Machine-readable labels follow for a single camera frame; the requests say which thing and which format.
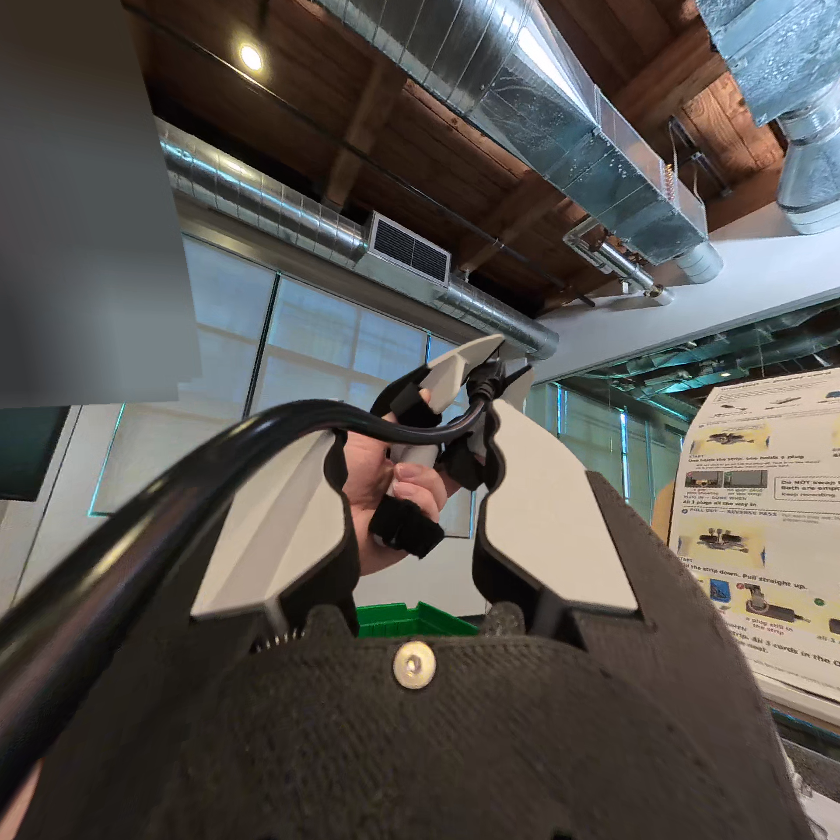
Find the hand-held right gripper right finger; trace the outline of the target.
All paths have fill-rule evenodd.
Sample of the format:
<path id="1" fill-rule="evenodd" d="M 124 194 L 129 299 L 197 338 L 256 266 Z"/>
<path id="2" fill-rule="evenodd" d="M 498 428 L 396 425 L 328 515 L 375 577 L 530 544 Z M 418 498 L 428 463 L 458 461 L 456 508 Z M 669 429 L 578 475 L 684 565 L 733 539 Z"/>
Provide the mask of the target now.
<path id="1" fill-rule="evenodd" d="M 508 402 L 488 408 L 487 494 L 472 578 L 491 606 L 514 605 L 527 634 L 582 640 L 580 615 L 641 616 L 587 470 Z"/>

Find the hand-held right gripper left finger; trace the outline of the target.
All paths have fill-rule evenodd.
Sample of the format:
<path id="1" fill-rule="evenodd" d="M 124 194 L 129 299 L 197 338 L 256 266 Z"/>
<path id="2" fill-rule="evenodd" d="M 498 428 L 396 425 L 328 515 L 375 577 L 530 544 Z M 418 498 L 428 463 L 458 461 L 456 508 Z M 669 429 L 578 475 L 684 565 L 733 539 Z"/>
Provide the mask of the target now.
<path id="1" fill-rule="evenodd" d="M 292 593 L 349 535 L 327 475 L 334 432 L 307 434 L 273 456 L 234 495 L 191 608 L 197 621 L 260 613 L 289 634 Z"/>

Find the black power plug with cable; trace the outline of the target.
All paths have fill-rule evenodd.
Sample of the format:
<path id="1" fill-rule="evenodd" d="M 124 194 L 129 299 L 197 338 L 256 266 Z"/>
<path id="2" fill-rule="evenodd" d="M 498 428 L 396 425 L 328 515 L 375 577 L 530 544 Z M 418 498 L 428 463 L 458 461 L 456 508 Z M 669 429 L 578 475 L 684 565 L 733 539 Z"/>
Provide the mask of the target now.
<path id="1" fill-rule="evenodd" d="M 435 428 L 389 423 L 330 400 L 298 401 L 247 418 L 193 450 L 127 502 L 2 619 L 2 807 L 76 714 L 155 593 L 186 552 L 228 512 L 237 490 L 307 434 L 337 436 L 327 475 L 339 490 L 349 535 L 291 596 L 329 571 L 307 604 L 352 603 L 361 575 L 350 504 L 343 494 L 348 432 L 389 446 L 446 445 L 479 423 L 501 396 L 503 365 L 472 371 L 468 411 Z"/>

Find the person's left hand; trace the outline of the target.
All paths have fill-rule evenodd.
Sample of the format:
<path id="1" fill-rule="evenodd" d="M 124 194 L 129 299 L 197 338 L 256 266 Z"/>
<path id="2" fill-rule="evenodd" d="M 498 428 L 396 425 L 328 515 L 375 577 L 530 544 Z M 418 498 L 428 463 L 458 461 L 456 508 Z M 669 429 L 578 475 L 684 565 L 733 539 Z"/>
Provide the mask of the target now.
<path id="1" fill-rule="evenodd" d="M 343 493 L 350 504 L 359 543 L 362 576 L 386 570 L 408 557 L 405 551 L 380 545 L 370 533 L 371 519 L 388 490 L 393 490 L 397 499 L 411 501 L 433 522 L 439 521 L 447 500 L 460 490 L 446 473 L 410 463 L 395 465 L 386 452 L 386 443 L 348 433 L 344 458 L 349 475 Z"/>

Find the interior glass partition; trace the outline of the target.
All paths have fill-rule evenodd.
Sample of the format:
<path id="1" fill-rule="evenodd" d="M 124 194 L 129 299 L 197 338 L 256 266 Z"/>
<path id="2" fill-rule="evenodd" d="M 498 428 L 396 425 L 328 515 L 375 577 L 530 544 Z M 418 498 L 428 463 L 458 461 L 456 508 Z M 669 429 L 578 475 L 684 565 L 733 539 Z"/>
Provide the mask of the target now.
<path id="1" fill-rule="evenodd" d="M 832 300 L 535 385 L 527 414 L 648 523 L 713 387 L 838 367 Z"/>

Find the cardboard backing board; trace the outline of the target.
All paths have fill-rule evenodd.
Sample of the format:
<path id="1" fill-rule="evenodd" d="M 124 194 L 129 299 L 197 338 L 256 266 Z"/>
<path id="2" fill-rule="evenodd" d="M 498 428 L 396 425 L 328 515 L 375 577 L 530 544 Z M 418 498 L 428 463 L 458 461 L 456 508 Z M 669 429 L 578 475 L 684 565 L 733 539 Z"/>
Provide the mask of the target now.
<path id="1" fill-rule="evenodd" d="M 676 480 L 672 479 L 660 490 L 654 501 L 650 527 L 665 545 L 669 545 L 669 532 L 673 517 Z"/>

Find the thin black ceiling pipe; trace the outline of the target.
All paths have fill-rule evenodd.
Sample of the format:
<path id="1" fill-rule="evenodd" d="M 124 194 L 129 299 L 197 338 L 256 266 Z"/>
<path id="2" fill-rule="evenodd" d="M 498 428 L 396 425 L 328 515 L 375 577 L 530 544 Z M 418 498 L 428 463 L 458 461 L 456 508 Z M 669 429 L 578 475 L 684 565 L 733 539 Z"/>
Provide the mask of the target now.
<path id="1" fill-rule="evenodd" d="M 156 115 L 362 223 L 378 212 L 536 316 L 604 277 L 582 211 L 314 2 L 123 2 Z M 238 45 L 256 44 L 252 74 Z"/>

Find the white air vent grille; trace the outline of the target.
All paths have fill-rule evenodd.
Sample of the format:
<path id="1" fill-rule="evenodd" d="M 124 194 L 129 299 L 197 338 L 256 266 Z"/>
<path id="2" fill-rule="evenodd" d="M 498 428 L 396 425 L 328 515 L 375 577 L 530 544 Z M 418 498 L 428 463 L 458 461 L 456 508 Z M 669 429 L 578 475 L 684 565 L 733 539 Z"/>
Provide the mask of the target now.
<path id="1" fill-rule="evenodd" d="M 378 212 L 373 212 L 366 230 L 365 258 L 378 259 L 437 287 L 448 288 L 451 255 L 445 249 Z"/>

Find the large frosted window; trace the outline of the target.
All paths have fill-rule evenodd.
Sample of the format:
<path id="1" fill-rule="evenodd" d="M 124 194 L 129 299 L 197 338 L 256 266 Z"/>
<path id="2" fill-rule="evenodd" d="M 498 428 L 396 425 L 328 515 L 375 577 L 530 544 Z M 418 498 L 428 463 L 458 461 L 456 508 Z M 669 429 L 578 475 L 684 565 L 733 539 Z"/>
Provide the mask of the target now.
<path id="1" fill-rule="evenodd" d="M 209 438 L 269 407 L 330 399 L 364 410 L 454 345 L 185 236 L 201 374 L 172 402 L 119 410 L 89 516 L 103 518 Z"/>

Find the green plastic crate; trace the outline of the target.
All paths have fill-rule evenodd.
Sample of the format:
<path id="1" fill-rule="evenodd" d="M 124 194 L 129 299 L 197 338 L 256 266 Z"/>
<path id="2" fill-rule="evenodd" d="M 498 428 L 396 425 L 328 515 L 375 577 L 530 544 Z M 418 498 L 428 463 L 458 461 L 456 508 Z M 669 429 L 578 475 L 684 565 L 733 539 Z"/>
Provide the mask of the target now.
<path id="1" fill-rule="evenodd" d="M 359 637 L 402 638 L 414 636 L 474 637 L 476 625 L 424 602 L 359 606 Z"/>

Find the insulated silver pipe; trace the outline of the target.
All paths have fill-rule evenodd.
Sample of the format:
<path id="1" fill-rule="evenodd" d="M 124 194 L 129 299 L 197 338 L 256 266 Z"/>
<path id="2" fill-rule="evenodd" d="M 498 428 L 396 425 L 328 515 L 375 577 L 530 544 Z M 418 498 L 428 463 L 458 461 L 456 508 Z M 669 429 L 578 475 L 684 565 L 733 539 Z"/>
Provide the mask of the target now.
<path id="1" fill-rule="evenodd" d="M 603 274 L 614 274 L 644 298 L 660 307 L 668 306 L 672 293 L 656 283 L 650 274 L 612 242 L 613 235 L 594 217 L 587 216 L 573 226 L 563 242 L 584 261 Z"/>

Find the printed instruction poster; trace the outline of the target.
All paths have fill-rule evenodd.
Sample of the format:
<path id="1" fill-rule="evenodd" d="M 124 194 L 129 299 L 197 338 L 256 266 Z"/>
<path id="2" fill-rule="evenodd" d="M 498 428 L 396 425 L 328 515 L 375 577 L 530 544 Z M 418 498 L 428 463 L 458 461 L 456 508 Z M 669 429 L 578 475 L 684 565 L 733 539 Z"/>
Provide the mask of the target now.
<path id="1" fill-rule="evenodd" d="M 837 367 L 709 393 L 682 449 L 669 546 L 756 673 L 838 700 Z"/>

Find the dark teal panel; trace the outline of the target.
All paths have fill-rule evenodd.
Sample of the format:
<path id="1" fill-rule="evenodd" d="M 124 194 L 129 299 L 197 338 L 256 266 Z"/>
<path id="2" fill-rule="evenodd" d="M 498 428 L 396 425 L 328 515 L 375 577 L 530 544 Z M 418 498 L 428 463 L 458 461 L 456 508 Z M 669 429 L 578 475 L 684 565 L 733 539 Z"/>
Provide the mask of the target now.
<path id="1" fill-rule="evenodd" d="M 68 406 L 1 410 L 1 500 L 36 501 Z"/>

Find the rectangular metal air duct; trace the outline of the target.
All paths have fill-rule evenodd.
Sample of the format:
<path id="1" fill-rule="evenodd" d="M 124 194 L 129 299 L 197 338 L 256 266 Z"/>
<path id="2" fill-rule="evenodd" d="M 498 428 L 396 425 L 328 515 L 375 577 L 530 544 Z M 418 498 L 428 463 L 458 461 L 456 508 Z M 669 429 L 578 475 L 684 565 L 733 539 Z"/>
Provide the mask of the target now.
<path id="1" fill-rule="evenodd" d="M 653 265 L 709 282 L 706 210 L 603 96 L 539 2 L 324 1 L 332 16 Z"/>

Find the round spiral metal duct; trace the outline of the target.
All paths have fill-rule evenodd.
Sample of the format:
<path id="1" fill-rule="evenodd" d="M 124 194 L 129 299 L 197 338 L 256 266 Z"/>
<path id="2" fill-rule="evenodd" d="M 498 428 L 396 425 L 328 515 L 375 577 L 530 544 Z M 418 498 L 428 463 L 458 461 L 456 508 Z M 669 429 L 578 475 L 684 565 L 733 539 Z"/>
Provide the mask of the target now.
<path id="1" fill-rule="evenodd" d="M 365 258 L 369 222 L 357 224 L 174 125 L 154 122 L 173 190 L 473 329 L 501 333 L 518 355 L 544 361 L 557 350 L 556 332 L 458 278 L 451 267 L 448 288 L 441 288 Z"/>

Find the foil wrapped duct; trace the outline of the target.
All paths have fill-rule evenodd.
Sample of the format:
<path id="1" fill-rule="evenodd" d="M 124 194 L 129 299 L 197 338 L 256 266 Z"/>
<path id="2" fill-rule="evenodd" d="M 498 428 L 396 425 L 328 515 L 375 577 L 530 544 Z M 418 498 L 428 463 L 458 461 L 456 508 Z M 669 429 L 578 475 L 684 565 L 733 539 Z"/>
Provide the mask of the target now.
<path id="1" fill-rule="evenodd" d="M 801 235 L 839 225 L 839 2 L 697 1 L 757 126 L 788 146 L 776 202 Z"/>

